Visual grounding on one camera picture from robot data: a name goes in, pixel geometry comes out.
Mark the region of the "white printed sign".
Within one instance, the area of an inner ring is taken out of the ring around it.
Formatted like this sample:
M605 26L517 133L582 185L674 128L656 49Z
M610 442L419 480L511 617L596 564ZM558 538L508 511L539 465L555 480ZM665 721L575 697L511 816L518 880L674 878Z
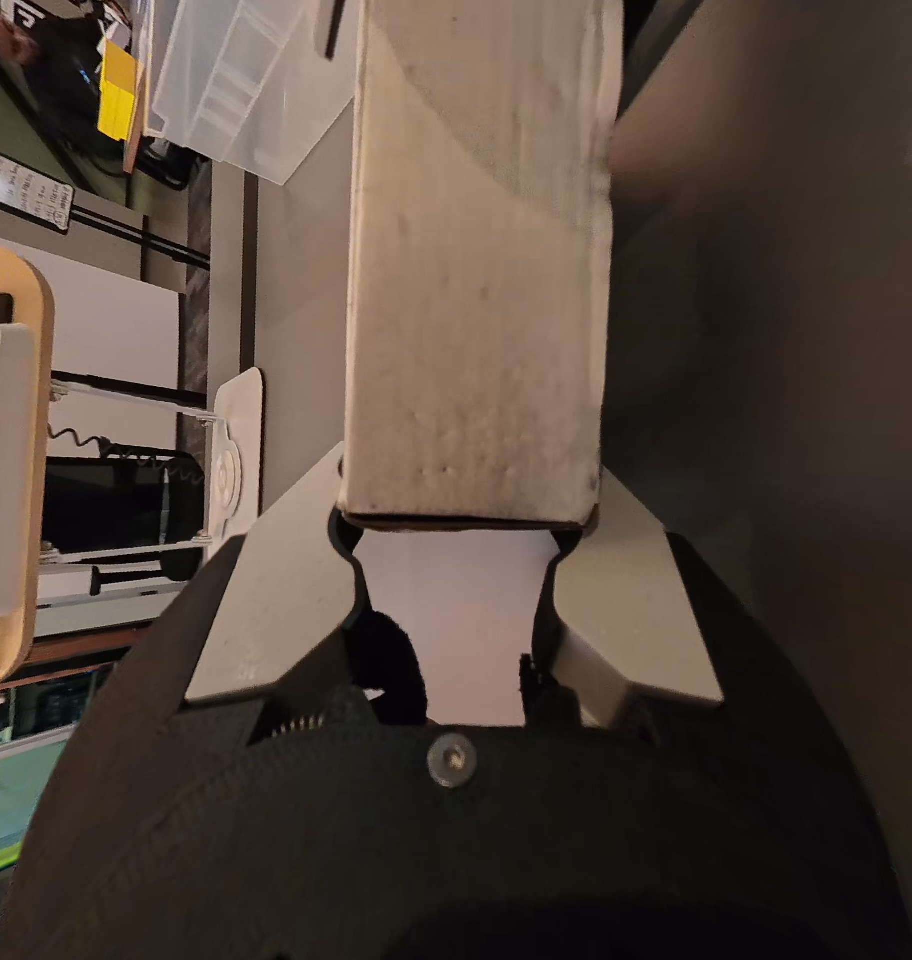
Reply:
M74 186L0 153L0 210L65 236L75 199Z

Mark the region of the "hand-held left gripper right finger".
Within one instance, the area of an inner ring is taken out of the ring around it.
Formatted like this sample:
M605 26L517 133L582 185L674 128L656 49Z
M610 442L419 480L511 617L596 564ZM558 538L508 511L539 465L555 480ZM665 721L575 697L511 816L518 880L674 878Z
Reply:
M554 531L534 615L535 683L592 727L643 699L713 711L724 693L661 522L606 468L591 522Z

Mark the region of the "white instruction sheet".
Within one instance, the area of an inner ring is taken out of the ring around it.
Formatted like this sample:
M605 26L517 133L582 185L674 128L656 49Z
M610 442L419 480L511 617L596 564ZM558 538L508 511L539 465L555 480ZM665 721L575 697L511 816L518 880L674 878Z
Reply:
M27 327L0 323L0 617L16 610L23 591L33 349Z

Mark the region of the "clear plastic bin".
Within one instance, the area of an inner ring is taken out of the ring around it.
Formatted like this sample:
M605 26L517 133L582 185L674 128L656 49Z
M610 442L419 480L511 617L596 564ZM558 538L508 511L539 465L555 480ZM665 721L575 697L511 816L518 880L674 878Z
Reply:
M149 2L146 133L283 186L350 104L359 1Z

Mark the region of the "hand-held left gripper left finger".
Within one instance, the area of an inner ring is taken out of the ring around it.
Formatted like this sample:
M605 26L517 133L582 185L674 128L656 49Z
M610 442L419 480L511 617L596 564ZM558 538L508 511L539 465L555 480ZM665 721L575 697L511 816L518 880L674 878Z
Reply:
M294 668L342 672L342 629L368 605L337 509L337 443L246 534L185 699L202 705L270 690Z

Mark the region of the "white partition panel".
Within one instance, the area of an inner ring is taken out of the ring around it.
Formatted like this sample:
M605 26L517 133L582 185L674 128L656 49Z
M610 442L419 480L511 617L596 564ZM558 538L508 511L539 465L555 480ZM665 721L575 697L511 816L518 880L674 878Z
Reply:
M177 294L54 255L41 254L35 265L54 295L54 369L177 386ZM175 414L145 405L72 394L51 405L49 423L81 440L175 447Z

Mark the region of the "wooden instruction board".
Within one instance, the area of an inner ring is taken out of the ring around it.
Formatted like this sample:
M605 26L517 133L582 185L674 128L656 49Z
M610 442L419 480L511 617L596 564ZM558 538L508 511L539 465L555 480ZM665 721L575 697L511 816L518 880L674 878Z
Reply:
M54 301L49 285L30 263L0 247L0 324L6 323L23 325L32 332L34 409L30 415L23 591L16 610L0 617L0 681L25 661L34 636L54 337Z

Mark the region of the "yellow storage bin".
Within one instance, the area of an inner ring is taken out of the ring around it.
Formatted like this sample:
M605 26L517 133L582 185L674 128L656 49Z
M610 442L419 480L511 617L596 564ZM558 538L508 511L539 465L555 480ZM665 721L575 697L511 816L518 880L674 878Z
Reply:
M97 129L113 141L129 135L136 107L138 61L109 40L102 42Z

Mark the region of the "brown wooden beam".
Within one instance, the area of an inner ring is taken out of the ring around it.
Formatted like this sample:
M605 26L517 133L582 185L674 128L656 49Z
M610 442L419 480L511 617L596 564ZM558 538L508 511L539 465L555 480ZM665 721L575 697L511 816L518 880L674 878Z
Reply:
M21 666L0 680L0 691L111 666L123 659L149 629L150 623L144 622L111 630L66 634L33 643Z

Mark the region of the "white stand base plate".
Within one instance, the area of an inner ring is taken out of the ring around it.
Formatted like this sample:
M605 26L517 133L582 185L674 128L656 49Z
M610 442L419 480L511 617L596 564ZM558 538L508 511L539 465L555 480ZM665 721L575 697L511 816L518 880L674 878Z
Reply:
M265 381L253 366L217 391L207 429L206 560L261 513Z

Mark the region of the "white cardboard box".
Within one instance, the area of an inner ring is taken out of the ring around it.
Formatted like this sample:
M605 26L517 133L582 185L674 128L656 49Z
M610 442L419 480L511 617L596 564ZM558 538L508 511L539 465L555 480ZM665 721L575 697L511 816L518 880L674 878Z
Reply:
M362 3L349 521L580 529L595 510L624 6Z

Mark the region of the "clear acrylic rod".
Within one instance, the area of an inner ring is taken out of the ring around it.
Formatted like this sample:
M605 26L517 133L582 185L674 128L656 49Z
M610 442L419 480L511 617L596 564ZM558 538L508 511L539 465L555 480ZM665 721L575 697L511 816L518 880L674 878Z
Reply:
M96 561L117 558L158 556L185 550L207 549L213 545L208 535L194 536L173 543L152 544L146 546L126 546L121 548L99 548L90 551L61 552L54 547L40 550L39 564L44 566L94 564Z
M149 398L141 396L133 396L131 394L123 394L117 391L103 390L90 385L80 384L80 383L70 383L66 381L51 380L50 383L50 395L51 401L55 402L55 399L61 399L69 395L81 395L86 397L98 398L101 400L114 400L118 402L126 402L129 404L141 405L141 406L151 406L158 407L160 409L172 412L176 415L186 416L195 421L204 424L214 424L219 423L223 420L218 414L213 412L198 409L195 407L186 406L181 403L177 403L171 400L159 399L159 398Z

